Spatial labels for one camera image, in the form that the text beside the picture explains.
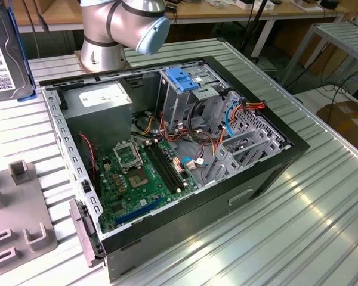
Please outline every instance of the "power cable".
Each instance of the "power cable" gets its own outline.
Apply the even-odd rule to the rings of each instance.
[[[25,9],[25,13],[28,17],[28,20],[30,22],[30,26],[32,28],[32,33],[33,33],[33,38],[35,39],[35,44],[36,44],[36,50],[37,50],[37,57],[40,58],[40,49],[38,47],[38,41],[37,41],[37,36],[36,36],[36,30],[35,30],[35,25],[33,24],[33,21],[32,21],[32,18],[30,16],[30,13],[29,13],[29,10],[28,10],[28,6],[26,5],[25,3],[25,0],[22,0],[23,2],[23,6],[24,6],[24,9]]]

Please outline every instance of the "yellow cable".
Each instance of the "yellow cable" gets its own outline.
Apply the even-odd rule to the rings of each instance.
[[[152,121],[154,120],[154,117],[151,116],[150,117],[150,120],[149,120],[149,125],[147,126],[146,130],[143,131],[142,133],[140,133],[140,135],[146,135],[150,132],[150,129],[151,129],[151,125],[152,125]]]

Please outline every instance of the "blue cable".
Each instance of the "blue cable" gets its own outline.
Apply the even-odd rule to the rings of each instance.
[[[239,104],[238,104],[238,103],[232,104],[232,105],[227,109],[227,112],[226,112],[226,129],[227,129],[228,133],[229,133],[231,136],[234,136],[234,135],[233,135],[233,132],[232,132],[232,130],[230,129],[229,123],[228,123],[229,111],[230,111],[234,106],[237,106],[237,105],[239,105]]]
[[[192,158],[190,158],[190,157],[184,158],[183,161],[181,162],[182,165],[184,166],[184,164],[185,164],[187,161],[192,161]]]

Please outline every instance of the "cardboard box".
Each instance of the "cardboard box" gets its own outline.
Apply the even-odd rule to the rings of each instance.
[[[50,5],[55,0],[35,0],[38,11],[40,14],[44,13]],[[23,1],[22,0],[12,0],[13,3],[13,9],[17,11],[24,11]],[[33,0],[25,0],[25,3],[28,7],[28,10],[31,14],[36,14],[35,6],[33,4]],[[5,0],[5,6],[9,7],[8,0]]]
[[[327,121],[330,104],[317,112],[317,116]],[[358,104],[346,101],[333,104],[329,125],[358,149]]]

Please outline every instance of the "motherboard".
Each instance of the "motherboard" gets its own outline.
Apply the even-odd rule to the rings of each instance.
[[[197,189],[166,141],[138,147],[131,142],[122,144],[96,163],[101,180],[103,232]]]

